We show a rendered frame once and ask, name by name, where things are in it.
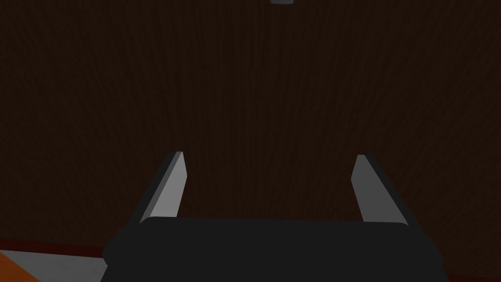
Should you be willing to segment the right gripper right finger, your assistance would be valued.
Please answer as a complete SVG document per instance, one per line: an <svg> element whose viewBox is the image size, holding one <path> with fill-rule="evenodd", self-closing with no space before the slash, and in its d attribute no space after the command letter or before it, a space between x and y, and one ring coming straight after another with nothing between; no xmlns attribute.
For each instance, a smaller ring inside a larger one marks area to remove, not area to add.
<svg viewBox="0 0 501 282"><path fill-rule="evenodd" d="M356 157L351 183L364 222L417 225L414 215L373 156Z"/></svg>

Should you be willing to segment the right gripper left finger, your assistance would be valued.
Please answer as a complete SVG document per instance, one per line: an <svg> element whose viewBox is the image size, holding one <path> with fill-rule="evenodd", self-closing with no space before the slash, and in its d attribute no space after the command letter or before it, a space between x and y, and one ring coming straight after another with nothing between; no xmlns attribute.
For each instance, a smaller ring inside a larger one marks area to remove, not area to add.
<svg viewBox="0 0 501 282"><path fill-rule="evenodd" d="M128 226L138 225L149 217L176 217L186 180L183 153L175 151L167 154L142 194Z"/></svg>

